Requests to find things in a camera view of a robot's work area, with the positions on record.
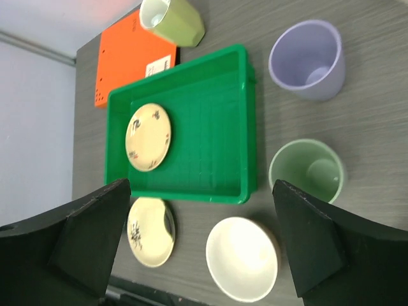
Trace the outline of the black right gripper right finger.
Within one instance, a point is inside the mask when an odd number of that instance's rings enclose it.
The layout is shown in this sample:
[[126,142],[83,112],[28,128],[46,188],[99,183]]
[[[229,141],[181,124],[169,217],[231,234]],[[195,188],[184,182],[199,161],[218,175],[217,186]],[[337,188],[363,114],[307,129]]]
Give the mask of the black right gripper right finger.
[[407,305],[407,232],[321,201],[284,180],[273,200],[304,305]]

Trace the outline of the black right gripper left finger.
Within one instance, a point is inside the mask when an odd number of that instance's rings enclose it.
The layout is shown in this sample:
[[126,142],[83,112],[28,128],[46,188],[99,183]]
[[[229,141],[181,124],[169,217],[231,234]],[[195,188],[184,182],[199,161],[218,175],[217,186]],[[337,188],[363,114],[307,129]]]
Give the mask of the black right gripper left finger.
[[1,305],[97,305],[128,216],[121,178],[70,203],[1,227]]

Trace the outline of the cream plate with black mark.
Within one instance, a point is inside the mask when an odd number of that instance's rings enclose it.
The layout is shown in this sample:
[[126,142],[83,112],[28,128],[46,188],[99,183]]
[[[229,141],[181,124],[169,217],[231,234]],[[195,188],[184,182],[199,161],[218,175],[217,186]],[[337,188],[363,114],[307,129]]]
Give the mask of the cream plate with black mark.
[[176,229],[171,210],[159,198],[139,197],[127,218],[127,239],[135,258],[157,268],[171,256]]

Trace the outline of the white bowl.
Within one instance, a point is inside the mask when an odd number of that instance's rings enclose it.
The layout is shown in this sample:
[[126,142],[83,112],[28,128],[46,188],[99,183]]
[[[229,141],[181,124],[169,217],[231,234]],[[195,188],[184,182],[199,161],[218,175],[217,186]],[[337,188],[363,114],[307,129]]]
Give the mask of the white bowl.
[[277,281],[281,248],[261,223],[228,217],[210,231],[205,256],[216,286],[229,298],[254,303],[266,297]]

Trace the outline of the light green cup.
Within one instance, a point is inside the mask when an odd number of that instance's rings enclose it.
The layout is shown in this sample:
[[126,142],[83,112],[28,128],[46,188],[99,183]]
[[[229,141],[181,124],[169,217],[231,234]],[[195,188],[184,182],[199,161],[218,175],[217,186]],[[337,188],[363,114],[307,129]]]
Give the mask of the light green cup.
[[347,181],[346,166],[327,144],[314,139],[293,140],[272,158],[268,181],[273,189],[285,180],[313,197],[332,204]]

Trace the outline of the green plastic bin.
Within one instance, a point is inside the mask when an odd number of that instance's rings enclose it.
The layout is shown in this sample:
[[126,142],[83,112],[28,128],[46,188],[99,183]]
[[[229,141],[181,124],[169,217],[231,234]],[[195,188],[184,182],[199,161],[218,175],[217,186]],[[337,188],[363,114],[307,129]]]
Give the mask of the green plastic bin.
[[[126,128],[141,106],[170,118],[170,148],[148,172],[131,166]],[[232,45],[113,90],[108,97],[105,183],[128,179],[134,197],[240,205],[257,188],[256,79]]]

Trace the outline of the cream floral plate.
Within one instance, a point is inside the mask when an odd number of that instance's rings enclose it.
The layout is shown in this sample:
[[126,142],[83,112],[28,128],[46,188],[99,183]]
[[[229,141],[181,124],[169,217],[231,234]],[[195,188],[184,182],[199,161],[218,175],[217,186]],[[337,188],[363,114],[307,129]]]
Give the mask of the cream floral plate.
[[125,134],[128,161],[138,171],[157,168],[165,159],[171,142],[171,123],[165,109],[147,103],[132,115]]

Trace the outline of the lavender cup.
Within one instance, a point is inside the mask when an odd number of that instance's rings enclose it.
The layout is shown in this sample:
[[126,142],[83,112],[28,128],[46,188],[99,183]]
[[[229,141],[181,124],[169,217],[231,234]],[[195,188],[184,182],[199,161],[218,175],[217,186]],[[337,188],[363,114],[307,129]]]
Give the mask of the lavender cup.
[[316,101],[335,97],[346,78],[339,30],[325,20],[305,20],[287,29],[268,58],[271,79],[282,89]]

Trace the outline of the orange notebook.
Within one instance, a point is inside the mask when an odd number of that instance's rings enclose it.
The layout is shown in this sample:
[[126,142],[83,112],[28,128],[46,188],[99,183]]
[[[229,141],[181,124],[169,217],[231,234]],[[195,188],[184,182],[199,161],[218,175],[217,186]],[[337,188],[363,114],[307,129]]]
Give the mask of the orange notebook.
[[101,33],[94,106],[106,108],[109,93],[180,62],[179,47],[145,30],[139,11]]

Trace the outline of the olive green mug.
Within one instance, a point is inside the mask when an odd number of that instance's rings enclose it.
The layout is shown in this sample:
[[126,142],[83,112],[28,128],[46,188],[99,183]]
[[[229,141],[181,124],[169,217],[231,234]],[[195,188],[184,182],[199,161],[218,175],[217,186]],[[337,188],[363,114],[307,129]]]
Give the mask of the olive green mug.
[[196,47],[205,35],[199,12],[185,0],[143,0],[141,26],[179,47]]

